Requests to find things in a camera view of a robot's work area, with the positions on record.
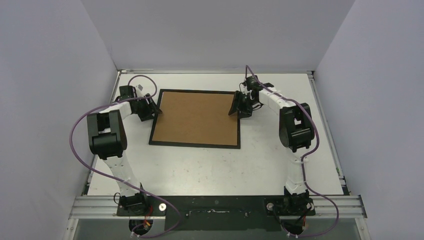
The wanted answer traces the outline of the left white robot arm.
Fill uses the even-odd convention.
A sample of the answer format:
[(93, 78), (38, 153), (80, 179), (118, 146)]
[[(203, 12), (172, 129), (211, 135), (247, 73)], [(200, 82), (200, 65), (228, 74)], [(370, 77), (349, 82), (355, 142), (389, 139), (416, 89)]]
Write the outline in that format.
[(141, 85), (121, 86), (113, 105), (86, 117), (89, 148), (106, 163), (117, 182), (118, 206), (139, 216), (147, 214), (152, 207), (128, 161), (128, 139), (123, 120), (137, 115), (144, 122), (162, 114), (151, 95), (142, 94), (142, 89)]

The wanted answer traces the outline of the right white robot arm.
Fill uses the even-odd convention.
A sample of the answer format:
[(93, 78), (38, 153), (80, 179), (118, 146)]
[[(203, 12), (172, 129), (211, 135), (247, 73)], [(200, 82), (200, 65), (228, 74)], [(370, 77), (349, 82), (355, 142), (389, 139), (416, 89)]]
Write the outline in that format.
[(238, 119), (249, 118), (254, 107), (259, 105), (267, 106), (278, 116), (279, 140), (289, 155), (286, 162), (287, 176), (283, 198), (267, 203), (267, 208), (281, 216), (314, 215), (315, 207), (304, 180), (303, 162), (296, 153), (299, 149), (308, 149), (315, 138), (314, 128), (307, 118), (309, 105), (303, 103), (297, 106), (284, 100), (271, 83), (260, 84), (256, 78), (256, 75), (246, 77), (240, 84), (228, 114), (236, 115)]

